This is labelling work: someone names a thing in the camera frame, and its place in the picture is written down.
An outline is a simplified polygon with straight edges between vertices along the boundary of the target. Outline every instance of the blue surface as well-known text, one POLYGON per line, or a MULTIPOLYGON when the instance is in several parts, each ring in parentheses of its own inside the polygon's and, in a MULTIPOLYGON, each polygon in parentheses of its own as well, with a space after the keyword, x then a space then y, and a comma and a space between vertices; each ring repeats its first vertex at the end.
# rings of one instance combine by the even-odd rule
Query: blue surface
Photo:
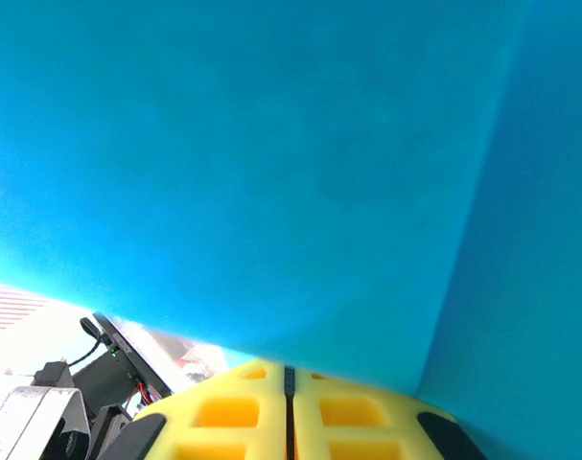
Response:
POLYGON ((419 395, 489 458, 582 459, 582 2, 537 2, 419 395))
POLYGON ((0 282, 414 392, 522 4, 0 2, 0 282))

